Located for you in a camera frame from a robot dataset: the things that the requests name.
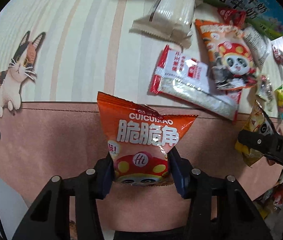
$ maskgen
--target table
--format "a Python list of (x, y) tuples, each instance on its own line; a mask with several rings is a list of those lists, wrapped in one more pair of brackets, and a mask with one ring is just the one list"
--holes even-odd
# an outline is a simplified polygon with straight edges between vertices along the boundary
[[(263, 158), (248, 168), (234, 150), (254, 102), (253, 89), (243, 92), (236, 125), (198, 107), (148, 93), (166, 42), (129, 29), (153, 1), (11, 0), (0, 13), (0, 71), (6, 69), (27, 30), (31, 40), (46, 32), (35, 63), (37, 78), (26, 80), (21, 89), (22, 108), (14, 114), (4, 109), (0, 118), (0, 177), (26, 200), (33, 201), (53, 175), (77, 176), (106, 155), (107, 140), (95, 103), (99, 90), (154, 106), (162, 114), (199, 114), (177, 145), (180, 155), (211, 176), (235, 175), (252, 199), (276, 183), (281, 166), (269, 166)], [(207, 4), (196, 9), (195, 17), (220, 20)], [(192, 46), (185, 52), (208, 63), (195, 30)], [(283, 83), (283, 69), (271, 56), (263, 72), (271, 75), (274, 87)], [(276, 117), (276, 108), (269, 114)], [(283, 130), (276, 118), (272, 120)], [(216, 131), (219, 134), (212, 138)], [(98, 202), (102, 226), (122, 231), (182, 226), (188, 207), (189, 201), (177, 194), (174, 185), (114, 184), (107, 198)]]

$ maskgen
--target black line on wrapper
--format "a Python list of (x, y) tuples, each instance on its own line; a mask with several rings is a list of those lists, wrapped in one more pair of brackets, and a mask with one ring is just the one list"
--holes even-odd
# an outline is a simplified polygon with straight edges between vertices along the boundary
[(151, 22), (153, 20), (155, 11), (157, 10), (158, 5), (160, 5), (161, 0), (158, 0), (158, 3), (156, 4), (156, 7), (154, 9), (154, 11), (151, 13), (151, 16), (149, 17), (149, 21)]

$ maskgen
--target white floor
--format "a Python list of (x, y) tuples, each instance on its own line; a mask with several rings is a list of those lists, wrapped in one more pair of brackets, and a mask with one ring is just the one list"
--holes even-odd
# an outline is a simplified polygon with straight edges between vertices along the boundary
[[(0, 218), (8, 240), (11, 240), (27, 211), (22, 197), (0, 178)], [(105, 240), (114, 238), (114, 231), (103, 230)]]

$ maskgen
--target cat face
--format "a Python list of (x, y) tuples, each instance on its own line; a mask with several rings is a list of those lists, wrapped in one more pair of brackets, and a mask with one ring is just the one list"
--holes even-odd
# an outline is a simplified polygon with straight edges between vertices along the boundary
[(35, 75), (32, 69), (34, 68), (37, 51), (45, 37), (45, 33), (41, 33), (33, 42), (29, 42), (29, 35), (30, 32), (28, 31), (21, 40), (11, 63), (9, 63), (9, 72), (18, 82), (23, 82), (28, 77), (34, 80), (31, 76)]

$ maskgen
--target orange snack bag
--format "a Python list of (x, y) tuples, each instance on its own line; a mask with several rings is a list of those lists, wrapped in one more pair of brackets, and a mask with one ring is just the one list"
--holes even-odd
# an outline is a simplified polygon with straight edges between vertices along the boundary
[(218, 90), (238, 90), (257, 84), (256, 67), (243, 31), (236, 26), (196, 20), (206, 45)]
[(160, 115), (148, 106), (102, 92), (97, 103), (115, 181), (139, 186), (171, 183), (167, 153), (197, 115)]

